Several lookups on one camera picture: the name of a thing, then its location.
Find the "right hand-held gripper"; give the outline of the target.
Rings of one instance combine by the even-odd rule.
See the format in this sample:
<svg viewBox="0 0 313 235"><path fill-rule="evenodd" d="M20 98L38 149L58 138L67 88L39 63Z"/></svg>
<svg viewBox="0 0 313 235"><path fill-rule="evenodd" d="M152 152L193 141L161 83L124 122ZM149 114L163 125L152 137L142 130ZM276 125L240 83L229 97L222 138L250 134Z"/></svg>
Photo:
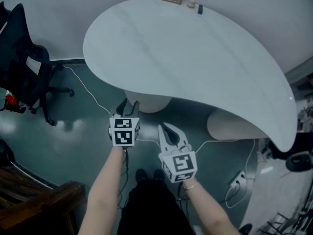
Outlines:
<svg viewBox="0 0 313 235"><path fill-rule="evenodd" d="M171 183L195 177L198 166L186 134L176 126L164 122L158 125L161 167Z"/></svg>

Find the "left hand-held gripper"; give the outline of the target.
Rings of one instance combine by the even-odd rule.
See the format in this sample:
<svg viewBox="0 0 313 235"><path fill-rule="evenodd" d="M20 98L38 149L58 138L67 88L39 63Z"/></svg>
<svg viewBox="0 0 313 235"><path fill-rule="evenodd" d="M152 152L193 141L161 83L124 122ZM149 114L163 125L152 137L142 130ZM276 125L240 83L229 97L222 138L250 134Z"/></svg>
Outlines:
<svg viewBox="0 0 313 235"><path fill-rule="evenodd" d="M109 136L115 147L132 147L135 145L139 133L139 102L136 101L130 116L124 116L124 109L127 104L125 98L116 108L116 113L109 119Z"/></svg>

